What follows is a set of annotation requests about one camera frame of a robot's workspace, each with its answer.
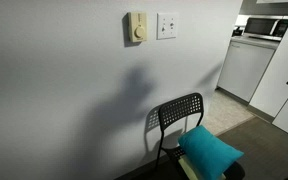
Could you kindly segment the small black countertop object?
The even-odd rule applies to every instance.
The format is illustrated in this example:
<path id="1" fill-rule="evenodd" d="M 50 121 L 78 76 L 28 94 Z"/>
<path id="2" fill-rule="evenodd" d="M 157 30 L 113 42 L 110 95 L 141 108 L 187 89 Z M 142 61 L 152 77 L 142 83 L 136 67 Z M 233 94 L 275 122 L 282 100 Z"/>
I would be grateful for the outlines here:
<path id="1" fill-rule="evenodd" d="M 236 29 L 233 30 L 232 36 L 241 36 L 244 29 L 241 26 L 238 26 Z"/>

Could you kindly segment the black perforated metal chair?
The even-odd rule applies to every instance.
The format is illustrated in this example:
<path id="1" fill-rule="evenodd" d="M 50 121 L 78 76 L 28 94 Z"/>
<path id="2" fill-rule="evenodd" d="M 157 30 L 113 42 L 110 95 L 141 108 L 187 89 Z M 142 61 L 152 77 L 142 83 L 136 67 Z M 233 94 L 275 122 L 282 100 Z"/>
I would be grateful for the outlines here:
<path id="1" fill-rule="evenodd" d="M 164 151 L 169 157 L 176 172 L 179 174 L 181 180 L 189 180 L 187 175 L 184 173 L 184 170 L 180 167 L 180 164 L 178 163 L 180 157 L 186 154 L 180 147 L 179 143 L 178 146 L 174 148 L 165 148 L 163 146 L 163 140 L 165 137 L 164 131 L 173 123 L 176 123 L 178 120 L 181 120 L 193 114 L 199 114 L 199 120 L 197 121 L 195 127 L 200 126 L 204 115 L 204 107 L 203 97 L 200 93 L 197 92 L 168 101 L 162 104 L 158 109 L 158 120 L 161 131 L 161 139 L 155 167 L 158 167 L 160 153 L 161 151 Z M 245 171 L 237 161 L 235 161 L 224 172 L 224 174 L 226 175 L 227 180 L 243 180 L 243 178 L 245 177 Z"/>

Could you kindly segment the pale yellow cushion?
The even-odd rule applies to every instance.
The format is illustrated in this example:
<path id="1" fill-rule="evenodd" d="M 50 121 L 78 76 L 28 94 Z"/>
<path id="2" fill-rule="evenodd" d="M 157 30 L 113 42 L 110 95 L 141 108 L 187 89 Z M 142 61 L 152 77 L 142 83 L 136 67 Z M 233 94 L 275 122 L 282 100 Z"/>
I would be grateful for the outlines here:
<path id="1" fill-rule="evenodd" d="M 182 155 L 178 160 L 180 167 L 184 170 L 189 180 L 227 180 L 226 175 L 219 175 L 216 170 L 210 167 L 208 162 L 198 160 L 197 158 L 189 158 Z M 206 179 L 205 175 L 217 175 L 216 179 Z"/>

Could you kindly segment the white kitchen cabinet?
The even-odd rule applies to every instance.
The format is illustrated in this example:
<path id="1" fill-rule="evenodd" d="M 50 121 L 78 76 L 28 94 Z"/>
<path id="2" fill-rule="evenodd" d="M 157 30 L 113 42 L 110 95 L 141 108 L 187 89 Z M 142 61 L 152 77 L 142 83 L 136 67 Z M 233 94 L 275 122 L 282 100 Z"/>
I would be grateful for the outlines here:
<path id="1" fill-rule="evenodd" d="M 249 102 L 278 42 L 232 37 L 217 86 Z"/>

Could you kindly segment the teal pillow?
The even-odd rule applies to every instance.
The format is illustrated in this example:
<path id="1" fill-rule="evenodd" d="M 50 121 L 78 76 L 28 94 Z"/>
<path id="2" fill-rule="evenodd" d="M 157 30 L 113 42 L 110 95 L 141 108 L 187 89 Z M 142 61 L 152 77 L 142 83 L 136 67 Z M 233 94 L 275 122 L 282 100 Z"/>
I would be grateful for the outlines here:
<path id="1" fill-rule="evenodd" d="M 214 136 L 203 125 L 180 136 L 178 143 L 203 180 L 217 180 L 244 155 Z"/>

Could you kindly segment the beige wall thermostat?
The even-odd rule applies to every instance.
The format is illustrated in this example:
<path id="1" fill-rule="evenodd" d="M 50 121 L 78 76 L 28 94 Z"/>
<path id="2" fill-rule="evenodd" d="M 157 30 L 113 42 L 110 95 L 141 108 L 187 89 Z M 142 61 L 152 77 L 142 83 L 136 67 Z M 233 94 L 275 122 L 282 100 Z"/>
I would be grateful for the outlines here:
<path id="1" fill-rule="evenodd" d="M 145 12 L 129 12 L 129 38 L 131 42 L 147 40 L 147 17 Z"/>

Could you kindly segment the stainless steel microwave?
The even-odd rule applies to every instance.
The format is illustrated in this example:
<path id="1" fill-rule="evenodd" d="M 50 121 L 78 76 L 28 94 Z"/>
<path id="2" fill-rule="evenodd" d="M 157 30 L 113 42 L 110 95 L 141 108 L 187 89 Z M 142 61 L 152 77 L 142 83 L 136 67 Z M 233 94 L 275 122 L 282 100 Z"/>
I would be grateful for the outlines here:
<path id="1" fill-rule="evenodd" d="M 288 16 L 254 15 L 247 19 L 244 36 L 281 41 L 288 29 Z"/>

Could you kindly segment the white double switch plate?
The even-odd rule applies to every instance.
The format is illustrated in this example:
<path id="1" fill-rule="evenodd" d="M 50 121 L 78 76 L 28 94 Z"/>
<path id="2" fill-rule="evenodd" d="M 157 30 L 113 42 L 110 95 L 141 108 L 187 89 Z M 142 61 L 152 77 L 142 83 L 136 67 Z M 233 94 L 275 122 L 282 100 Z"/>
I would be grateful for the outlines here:
<path id="1" fill-rule="evenodd" d="M 178 19 L 177 13 L 158 13 L 157 14 L 157 39 L 170 39 L 176 38 L 178 32 Z"/>

